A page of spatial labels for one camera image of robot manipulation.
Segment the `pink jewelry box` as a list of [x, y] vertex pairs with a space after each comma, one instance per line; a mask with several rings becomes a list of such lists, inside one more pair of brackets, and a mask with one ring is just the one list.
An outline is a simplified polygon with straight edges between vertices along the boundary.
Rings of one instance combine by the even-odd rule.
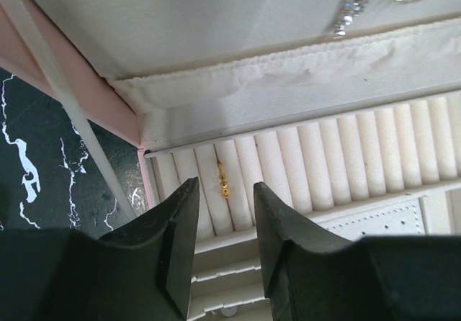
[[1, 0], [127, 223], [190, 178], [185, 320], [274, 320], [254, 185], [350, 241], [460, 238], [460, 0]]

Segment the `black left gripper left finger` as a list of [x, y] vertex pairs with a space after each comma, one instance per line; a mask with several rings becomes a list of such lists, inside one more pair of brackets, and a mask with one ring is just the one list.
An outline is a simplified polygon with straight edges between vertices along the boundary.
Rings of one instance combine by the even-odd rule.
[[190, 178], [133, 221], [1, 232], [3, 320], [185, 320], [200, 205]]

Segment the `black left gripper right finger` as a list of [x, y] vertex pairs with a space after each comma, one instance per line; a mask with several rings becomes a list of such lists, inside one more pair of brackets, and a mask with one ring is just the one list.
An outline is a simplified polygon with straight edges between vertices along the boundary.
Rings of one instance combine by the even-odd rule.
[[254, 185], [264, 295], [274, 320], [458, 320], [460, 238], [342, 238]]

